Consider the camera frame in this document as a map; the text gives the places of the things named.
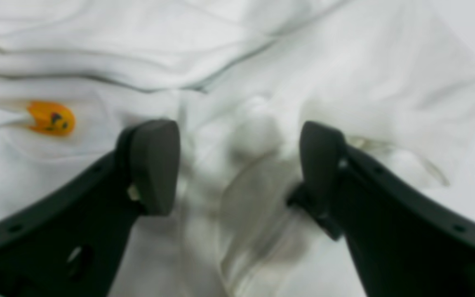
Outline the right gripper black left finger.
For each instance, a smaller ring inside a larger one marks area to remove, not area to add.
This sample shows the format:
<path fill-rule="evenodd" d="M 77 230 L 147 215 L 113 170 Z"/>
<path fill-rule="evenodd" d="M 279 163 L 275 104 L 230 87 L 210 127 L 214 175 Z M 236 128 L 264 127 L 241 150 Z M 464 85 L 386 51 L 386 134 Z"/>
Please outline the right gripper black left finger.
<path fill-rule="evenodd" d="M 62 188 L 0 220 L 0 297 L 106 297 L 140 216 L 168 216 L 180 164 L 174 120 L 123 130 Z"/>

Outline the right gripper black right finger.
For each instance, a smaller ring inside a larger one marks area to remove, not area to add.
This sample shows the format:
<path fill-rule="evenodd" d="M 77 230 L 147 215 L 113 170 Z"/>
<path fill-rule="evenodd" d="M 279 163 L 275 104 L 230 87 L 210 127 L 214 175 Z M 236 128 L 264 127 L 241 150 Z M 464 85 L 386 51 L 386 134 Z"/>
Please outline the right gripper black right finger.
<path fill-rule="evenodd" d="M 368 297 L 475 297 L 475 222 L 410 187 L 307 121 L 299 140 L 299 207 L 332 240 L 345 238 Z"/>

